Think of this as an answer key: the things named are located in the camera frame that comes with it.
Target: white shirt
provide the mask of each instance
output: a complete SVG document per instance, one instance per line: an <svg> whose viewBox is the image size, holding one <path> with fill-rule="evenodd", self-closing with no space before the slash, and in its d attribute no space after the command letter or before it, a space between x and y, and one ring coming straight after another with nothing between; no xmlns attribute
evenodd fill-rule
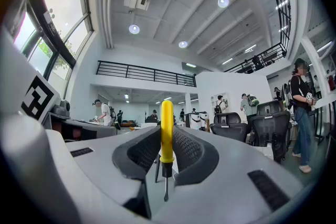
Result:
<svg viewBox="0 0 336 224"><path fill-rule="evenodd" d="M103 118L104 119L104 126L109 126L111 125L111 112L110 112L110 107L107 104L101 104L101 113L103 114L106 112L106 116Z"/></svg>
<svg viewBox="0 0 336 224"><path fill-rule="evenodd" d="M219 107L221 108L222 113L224 113L224 110L226 109L224 101L218 100L217 101L217 105L219 105Z"/></svg>

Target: black t-shirt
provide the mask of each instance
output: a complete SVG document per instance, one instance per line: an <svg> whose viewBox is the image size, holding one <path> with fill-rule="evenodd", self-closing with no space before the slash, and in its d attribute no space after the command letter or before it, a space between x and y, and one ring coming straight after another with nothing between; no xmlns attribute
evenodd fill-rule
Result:
<svg viewBox="0 0 336 224"><path fill-rule="evenodd" d="M294 75L292 79L290 80L290 87L291 87L290 91L291 91L292 97L294 95L300 95L302 97L306 97L307 93L309 92L308 87L305 84L305 82L301 79L300 76L297 76L297 75ZM297 103L296 105L297 108L304 108L306 110L309 110L308 103L300 102L296 99L295 101Z"/></svg>

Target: black mesh chair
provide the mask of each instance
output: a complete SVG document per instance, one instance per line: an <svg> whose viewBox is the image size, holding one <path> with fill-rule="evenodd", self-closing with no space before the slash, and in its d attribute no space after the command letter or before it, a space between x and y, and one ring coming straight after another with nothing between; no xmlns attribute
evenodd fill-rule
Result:
<svg viewBox="0 0 336 224"><path fill-rule="evenodd" d="M214 123L210 125L213 134L232 138L238 141L246 142L247 136L247 124L246 123L231 123L231 124L220 124Z"/></svg>
<svg viewBox="0 0 336 224"><path fill-rule="evenodd" d="M286 132L290 114L288 111L274 113L268 116L255 116L251 119L256 132L256 146L267 146L272 143L274 160L280 162L285 157Z"/></svg>
<svg viewBox="0 0 336 224"><path fill-rule="evenodd" d="M214 117L214 124L232 124L232 123L241 123L240 116L236 112L231 113L219 113L215 114Z"/></svg>
<svg viewBox="0 0 336 224"><path fill-rule="evenodd" d="M281 105L278 100L262 103L257 106L257 116L268 116L281 112Z"/></svg>

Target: jeans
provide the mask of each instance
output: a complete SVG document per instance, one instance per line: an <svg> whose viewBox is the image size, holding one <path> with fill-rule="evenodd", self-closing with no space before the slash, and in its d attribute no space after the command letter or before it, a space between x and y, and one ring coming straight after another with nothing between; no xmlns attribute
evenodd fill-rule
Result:
<svg viewBox="0 0 336 224"><path fill-rule="evenodd" d="M295 121L299 125L299 134L293 148L294 154L301 153L301 165L308 165L310 161L310 121L305 109L297 108Z"/></svg>

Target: window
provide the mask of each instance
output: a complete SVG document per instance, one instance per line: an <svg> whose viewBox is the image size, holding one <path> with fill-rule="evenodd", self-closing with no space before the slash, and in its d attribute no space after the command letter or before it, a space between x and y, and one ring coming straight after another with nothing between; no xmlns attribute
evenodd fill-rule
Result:
<svg viewBox="0 0 336 224"><path fill-rule="evenodd" d="M70 74L71 69L69 65L59 56L52 68L48 82L59 93L62 99L64 98Z"/></svg>
<svg viewBox="0 0 336 224"><path fill-rule="evenodd" d="M52 9L53 23L61 38L64 38L71 28L83 16L80 0L45 0L47 9Z"/></svg>
<svg viewBox="0 0 336 224"><path fill-rule="evenodd" d="M29 58L29 62L43 76L52 55L52 50L43 41L43 39L40 38L37 42L37 46Z"/></svg>
<svg viewBox="0 0 336 224"><path fill-rule="evenodd" d="M29 39L29 37L32 35L32 33L35 31L35 27L33 26L32 21L30 20L28 14L26 13L25 18L23 20L23 23L21 25L19 34L15 38L14 45L15 47L21 51Z"/></svg>
<svg viewBox="0 0 336 224"><path fill-rule="evenodd" d="M78 49L80 45L82 44L87 34L88 31L85 27L85 22L82 21L65 43L72 56L75 57L76 53L79 51Z"/></svg>

